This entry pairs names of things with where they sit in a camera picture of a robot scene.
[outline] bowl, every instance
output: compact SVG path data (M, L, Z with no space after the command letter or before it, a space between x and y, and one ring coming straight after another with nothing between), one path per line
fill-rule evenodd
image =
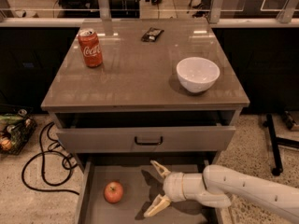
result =
M177 65L180 84L191 93L209 89L220 75L219 67L212 61L201 57L189 57Z

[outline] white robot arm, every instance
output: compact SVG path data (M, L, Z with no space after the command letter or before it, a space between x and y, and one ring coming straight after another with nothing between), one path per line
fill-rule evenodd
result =
M171 202L195 200L202 205L224 208L231 205L231 194L299 223L299 189L244 175L219 165L209 165L202 174L170 172L157 161L151 164L164 179L165 195L158 195L145 212L152 217Z

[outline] can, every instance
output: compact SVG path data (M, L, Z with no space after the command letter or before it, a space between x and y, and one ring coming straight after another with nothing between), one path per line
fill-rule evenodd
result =
M87 28L80 30L78 32L78 42L84 62L88 67L96 67L103 63L100 42L94 29Z

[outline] drawer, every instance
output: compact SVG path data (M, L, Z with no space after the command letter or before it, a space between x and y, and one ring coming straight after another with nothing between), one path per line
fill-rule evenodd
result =
M201 173L205 166L202 163L203 159L196 154L153 158L175 172ZM163 180L150 164L150 157L144 156L142 161L130 156L119 159L115 157L114 160L120 162L105 165L99 164L101 162L99 157L89 158L78 199L76 224L195 224L208 221L218 223L213 208L207 208L194 201L171 203L155 217L144 218L143 214L154 198L158 194L164 195ZM104 187L108 182L115 180L123 185L123 197L118 203L107 203L103 196Z
M234 126L61 129L57 136L71 153L225 150Z

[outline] black panel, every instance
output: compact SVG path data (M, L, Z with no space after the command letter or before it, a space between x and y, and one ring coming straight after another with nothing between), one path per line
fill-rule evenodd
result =
M214 29L250 99L250 113L299 110L299 29Z
M29 106L41 113L77 32L76 27L0 28L0 104Z

